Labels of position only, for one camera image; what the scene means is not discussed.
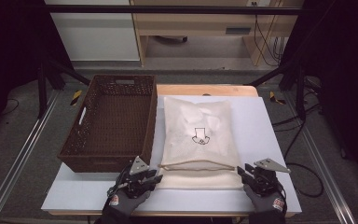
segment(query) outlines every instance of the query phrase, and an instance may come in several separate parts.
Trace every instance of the brown wicker basket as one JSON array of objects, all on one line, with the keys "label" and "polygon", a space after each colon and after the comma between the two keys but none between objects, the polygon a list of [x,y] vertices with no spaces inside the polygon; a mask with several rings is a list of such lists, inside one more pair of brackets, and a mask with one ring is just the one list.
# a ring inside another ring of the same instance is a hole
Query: brown wicker basket
[{"label": "brown wicker basket", "polygon": [[156,110],[154,76],[94,76],[58,158],[77,173],[150,163]]}]

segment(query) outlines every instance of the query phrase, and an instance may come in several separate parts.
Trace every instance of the gray floor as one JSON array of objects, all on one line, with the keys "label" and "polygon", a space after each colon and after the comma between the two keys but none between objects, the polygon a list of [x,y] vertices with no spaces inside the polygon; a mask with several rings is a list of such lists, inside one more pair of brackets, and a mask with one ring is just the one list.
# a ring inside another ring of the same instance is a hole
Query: gray floor
[{"label": "gray floor", "polygon": [[[133,64],[115,64],[101,68],[91,64],[78,67],[79,73],[86,77],[94,74],[155,74],[158,83],[218,83],[243,84],[266,74],[271,66],[262,63],[258,67],[251,64],[249,55],[244,49],[241,38],[223,37],[189,37],[188,42],[152,38],[149,43],[146,64],[144,67]],[[9,190],[7,201],[0,211],[0,223],[42,223],[43,220],[70,220],[71,223],[87,223],[85,217],[57,217],[40,209],[48,187],[58,172],[60,161],[56,158],[63,141],[72,125],[77,106],[70,105],[76,90],[86,90],[77,81],[64,76],[67,85],[58,93],[57,104],[51,112],[43,132],[36,137],[32,153],[24,164],[16,185]],[[280,105],[269,100],[269,93],[274,91],[277,99],[286,102],[293,100],[291,91],[280,92],[277,83],[281,77],[275,77],[257,88],[265,100],[266,108],[272,123],[291,118],[294,114],[290,104]],[[0,118],[0,186],[7,172],[15,162],[23,144],[36,123],[38,112],[37,85],[30,82],[13,90],[9,97],[19,101],[19,106]],[[318,103],[317,97],[310,94],[306,97],[306,107]],[[7,112],[16,106],[15,101],[8,101]],[[291,122],[276,130],[290,129],[297,126]],[[317,146],[324,161],[337,182],[340,193],[351,209],[358,223],[358,166],[355,161],[343,160],[340,156],[337,141],[332,135],[324,116],[314,111],[307,116],[306,129]],[[276,132],[282,153],[288,148],[298,129]],[[309,139],[301,134],[291,149],[287,161],[297,162],[316,170],[307,144]],[[291,167],[291,177],[297,188],[314,194],[320,188],[317,179],[309,172]],[[326,191],[319,198],[297,195],[303,212],[287,220],[288,223],[341,223],[331,195]]]}]

